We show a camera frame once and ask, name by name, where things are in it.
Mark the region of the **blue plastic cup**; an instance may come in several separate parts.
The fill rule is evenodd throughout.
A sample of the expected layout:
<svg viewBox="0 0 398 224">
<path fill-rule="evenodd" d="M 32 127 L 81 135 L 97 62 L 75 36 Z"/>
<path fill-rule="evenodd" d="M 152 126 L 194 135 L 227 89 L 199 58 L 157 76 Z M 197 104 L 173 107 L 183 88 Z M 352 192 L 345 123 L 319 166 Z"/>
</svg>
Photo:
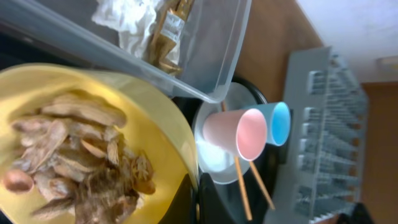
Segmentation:
<svg viewBox="0 0 398 224">
<path fill-rule="evenodd" d="M 289 106 L 283 101 L 247 106 L 259 110 L 267 122 L 267 144 L 282 146 L 286 143 L 291 127 Z"/>
</svg>

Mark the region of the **wooden chopstick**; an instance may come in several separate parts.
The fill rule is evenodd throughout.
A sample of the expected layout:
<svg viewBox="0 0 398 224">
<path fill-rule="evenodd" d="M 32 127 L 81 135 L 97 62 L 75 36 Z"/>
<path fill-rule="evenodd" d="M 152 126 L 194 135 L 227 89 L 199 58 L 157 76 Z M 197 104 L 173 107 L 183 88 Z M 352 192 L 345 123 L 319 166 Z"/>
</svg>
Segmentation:
<svg viewBox="0 0 398 224">
<path fill-rule="evenodd" d="M 248 194 L 246 192 L 246 186 L 244 183 L 244 177 L 243 177 L 243 173 L 241 170 L 241 165 L 240 165 L 240 161 L 239 158 L 241 157 L 241 153 L 239 150 L 239 144 L 238 144 L 238 131 L 239 131 L 239 123 L 241 121 L 241 117 L 242 115 L 245 114 L 245 112 L 243 110 L 234 110 L 234 111 L 228 111 L 228 114 L 231 115 L 232 117 L 232 121 L 234 121 L 234 148 L 235 148 L 235 152 L 234 152 L 234 164 L 235 164 L 235 168 L 236 168 L 236 173 L 237 173 L 237 177 L 238 177 L 238 183 L 239 183 L 239 190 L 240 190 L 240 194 L 241 194 L 241 199 L 243 201 L 243 207 L 244 207 L 244 212 L 246 215 L 246 219 L 247 221 L 251 221 L 252 220 L 252 213 L 251 213 L 251 208 L 249 205 L 249 199 L 248 199 Z"/>
<path fill-rule="evenodd" d="M 265 196 L 265 199 L 267 201 L 267 203 L 269 204 L 269 208 L 271 210 L 275 210 L 275 205 L 271 199 L 271 196 L 269 195 L 269 192 L 259 174 L 259 171 L 257 170 L 255 164 L 253 163 L 253 161 L 249 161 L 249 165 L 251 167 L 252 173 L 254 174 L 254 177 L 256 179 L 256 182 L 259 185 L 260 190 L 262 191 L 263 195 Z"/>
</svg>

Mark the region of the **peanut shell food scraps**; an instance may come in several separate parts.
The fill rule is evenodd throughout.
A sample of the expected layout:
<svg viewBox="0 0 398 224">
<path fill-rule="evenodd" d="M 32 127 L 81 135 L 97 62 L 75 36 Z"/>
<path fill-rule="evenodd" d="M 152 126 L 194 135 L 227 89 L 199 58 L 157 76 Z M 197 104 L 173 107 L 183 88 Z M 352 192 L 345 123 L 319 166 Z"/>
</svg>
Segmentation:
<svg viewBox="0 0 398 224">
<path fill-rule="evenodd" d="M 16 158 L 2 183 L 14 194 L 37 189 L 46 204 L 30 216 L 52 220 L 71 213 L 76 223 L 122 223 L 155 192 L 144 152 L 128 148 L 126 115 L 107 101 L 70 91 L 13 119 Z"/>
</svg>

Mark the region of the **white tissue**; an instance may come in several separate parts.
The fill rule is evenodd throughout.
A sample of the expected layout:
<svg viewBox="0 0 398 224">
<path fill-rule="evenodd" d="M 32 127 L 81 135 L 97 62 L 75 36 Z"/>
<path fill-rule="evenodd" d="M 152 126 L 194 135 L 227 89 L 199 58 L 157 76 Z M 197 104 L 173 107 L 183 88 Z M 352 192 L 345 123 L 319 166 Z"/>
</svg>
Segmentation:
<svg viewBox="0 0 398 224">
<path fill-rule="evenodd" d="M 149 45 L 162 13 L 178 8 L 179 1 L 97 0 L 91 20 L 118 33 L 119 47 L 135 58 L 147 60 Z"/>
</svg>

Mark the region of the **pink plastic cup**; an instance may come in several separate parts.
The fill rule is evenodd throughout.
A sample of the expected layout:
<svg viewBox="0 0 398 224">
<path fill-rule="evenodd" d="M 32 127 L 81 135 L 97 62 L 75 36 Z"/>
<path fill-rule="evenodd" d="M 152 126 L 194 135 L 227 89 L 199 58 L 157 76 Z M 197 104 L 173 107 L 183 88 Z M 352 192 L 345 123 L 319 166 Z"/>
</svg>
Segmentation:
<svg viewBox="0 0 398 224">
<path fill-rule="evenodd" d="M 255 108 L 213 113 L 204 122 L 203 137 L 234 156 L 253 161 L 266 145 L 267 121 Z"/>
</svg>

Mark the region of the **yellow bowl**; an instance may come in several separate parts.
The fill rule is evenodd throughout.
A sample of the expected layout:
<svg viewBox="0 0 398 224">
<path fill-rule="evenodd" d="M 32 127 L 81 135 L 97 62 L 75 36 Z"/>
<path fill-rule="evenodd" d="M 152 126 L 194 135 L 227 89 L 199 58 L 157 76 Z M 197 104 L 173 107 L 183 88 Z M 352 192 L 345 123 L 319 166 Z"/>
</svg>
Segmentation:
<svg viewBox="0 0 398 224">
<path fill-rule="evenodd" d="M 97 96 L 124 112 L 121 128 L 133 152 L 144 152 L 154 170 L 155 192 L 122 223 L 195 223 L 197 150 L 192 130 L 176 105 L 145 81 L 120 73 L 50 64 L 25 64 L 1 72 L 1 212 L 13 223 L 76 223 L 71 213 L 37 220 L 30 213 L 46 204 L 37 189 L 7 191 L 3 175 L 16 158 L 18 134 L 10 122 L 57 95 L 79 91 Z"/>
</svg>

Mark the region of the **gold snack wrapper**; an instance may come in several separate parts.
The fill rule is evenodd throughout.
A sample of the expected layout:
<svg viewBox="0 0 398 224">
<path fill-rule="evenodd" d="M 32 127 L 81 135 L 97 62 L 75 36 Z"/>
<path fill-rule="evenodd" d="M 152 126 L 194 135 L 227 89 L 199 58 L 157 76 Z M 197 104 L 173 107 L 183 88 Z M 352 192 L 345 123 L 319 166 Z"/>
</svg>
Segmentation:
<svg viewBox="0 0 398 224">
<path fill-rule="evenodd" d="M 160 10 L 160 20 L 149 44 L 148 62 L 173 77 L 183 69 L 167 59 L 167 55 L 179 43 L 194 2 L 194 0 L 166 1 Z"/>
</svg>

